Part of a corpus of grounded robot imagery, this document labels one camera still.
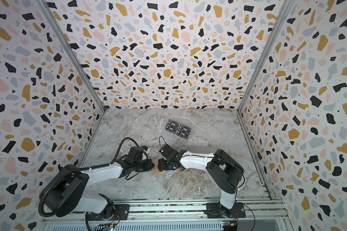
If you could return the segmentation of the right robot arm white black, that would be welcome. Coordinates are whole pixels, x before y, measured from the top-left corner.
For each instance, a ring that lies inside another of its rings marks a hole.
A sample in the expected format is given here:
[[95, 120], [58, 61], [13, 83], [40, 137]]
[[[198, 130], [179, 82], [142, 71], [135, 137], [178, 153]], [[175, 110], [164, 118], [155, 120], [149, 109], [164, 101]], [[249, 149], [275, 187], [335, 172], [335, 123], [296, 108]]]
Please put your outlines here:
[[159, 171], [197, 169], [207, 172], [221, 189], [220, 208], [229, 212], [236, 203], [238, 185], [244, 169], [225, 151], [218, 149], [210, 154], [180, 152], [165, 144], [160, 150], [163, 158], [158, 161]]

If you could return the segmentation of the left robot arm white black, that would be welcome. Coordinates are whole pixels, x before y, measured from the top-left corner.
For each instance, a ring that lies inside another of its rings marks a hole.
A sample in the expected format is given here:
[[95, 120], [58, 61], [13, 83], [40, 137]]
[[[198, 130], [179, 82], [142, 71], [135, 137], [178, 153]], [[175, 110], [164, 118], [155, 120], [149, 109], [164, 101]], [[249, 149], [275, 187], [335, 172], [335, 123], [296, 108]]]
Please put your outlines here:
[[64, 217], [69, 213], [93, 213], [107, 220], [117, 215], [114, 202], [107, 196], [87, 195], [87, 187], [110, 179], [130, 180], [131, 173], [149, 172], [154, 164], [147, 146], [132, 147], [114, 163], [92, 167], [67, 165], [40, 193], [38, 212], [42, 217]]

